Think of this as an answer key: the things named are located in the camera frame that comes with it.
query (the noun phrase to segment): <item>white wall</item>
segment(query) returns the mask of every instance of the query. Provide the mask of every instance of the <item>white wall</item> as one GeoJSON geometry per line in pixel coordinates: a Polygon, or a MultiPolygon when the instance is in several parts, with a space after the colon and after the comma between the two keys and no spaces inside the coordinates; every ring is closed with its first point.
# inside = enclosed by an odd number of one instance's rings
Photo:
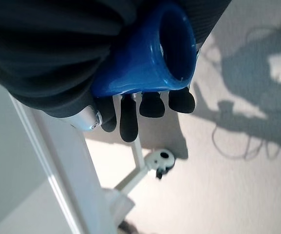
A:
{"type": "Polygon", "coordinates": [[[46,175],[0,86],[0,234],[70,233],[46,175]]]}

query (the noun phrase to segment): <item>white floor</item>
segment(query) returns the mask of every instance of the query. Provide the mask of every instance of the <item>white floor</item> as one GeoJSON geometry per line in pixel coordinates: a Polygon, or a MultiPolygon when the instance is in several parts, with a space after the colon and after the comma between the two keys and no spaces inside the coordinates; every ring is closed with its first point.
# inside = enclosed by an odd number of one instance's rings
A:
{"type": "MultiPolygon", "coordinates": [[[[131,192],[127,220],[145,234],[281,233],[281,0],[233,0],[193,79],[194,114],[139,118],[145,154],[166,147],[181,159],[131,192]]],[[[130,147],[118,131],[86,138],[114,187],[133,167],[130,147]]]]}

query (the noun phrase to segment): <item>dark gray fabric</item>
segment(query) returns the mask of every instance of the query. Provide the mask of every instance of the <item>dark gray fabric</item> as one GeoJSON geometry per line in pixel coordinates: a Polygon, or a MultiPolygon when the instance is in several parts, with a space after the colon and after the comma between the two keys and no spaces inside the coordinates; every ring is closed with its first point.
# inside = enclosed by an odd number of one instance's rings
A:
{"type": "MultiPolygon", "coordinates": [[[[54,117],[93,105],[94,72],[159,0],[0,0],[0,84],[54,117]]],[[[204,41],[230,0],[177,0],[204,41]]]]}

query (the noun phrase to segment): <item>black rubber fingertip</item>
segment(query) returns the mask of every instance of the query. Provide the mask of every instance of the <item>black rubber fingertip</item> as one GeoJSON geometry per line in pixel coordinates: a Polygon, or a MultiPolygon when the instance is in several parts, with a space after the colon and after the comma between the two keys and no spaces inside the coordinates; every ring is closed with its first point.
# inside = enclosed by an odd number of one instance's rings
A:
{"type": "Polygon", "coordinates": [[[103,122],[101,124],[101,128],[106,131],[107,133],[113,132],[116,128],[116,116],[114,115],[111,119],[107,122],[103,122]]]}
{"type": "Polygon", "coordinates": [[[112,97],[98,97],[94,99],[97,109],[99,110],[102,121],[108,122],[115,116],[115,109],[112,97]]]}
{"type": "Polygon", "coordinates": [[[144,117],[159,118],[165,113],[165,106],[158,92],[142,94],[139,113],[144,117]]]}
{"type": "Polygon", "coordinates": [[[133,142],[138,135],[136,102],[131,95],[124,95],[121,100],[120,134],[125,142],[133,142]]]}
{"type": "Polygon", "coordinates": [[[169,92],[169,107],[176,112],[190,114],[194,111],[195,100],[187,87],[172,90],[169,92]]]}

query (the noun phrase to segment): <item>blue cylinder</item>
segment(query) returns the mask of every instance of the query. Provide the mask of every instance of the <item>blue cylinder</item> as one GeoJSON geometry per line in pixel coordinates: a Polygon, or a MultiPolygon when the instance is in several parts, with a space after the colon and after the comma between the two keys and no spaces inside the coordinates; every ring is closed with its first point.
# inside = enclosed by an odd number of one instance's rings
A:
{"type": "Polygon", "coordinates": [[[182,8],[158,5],[117,45],[97,70],[95,97],[179,90],[191,82],[196,64],[193,30],[182,8]]]}

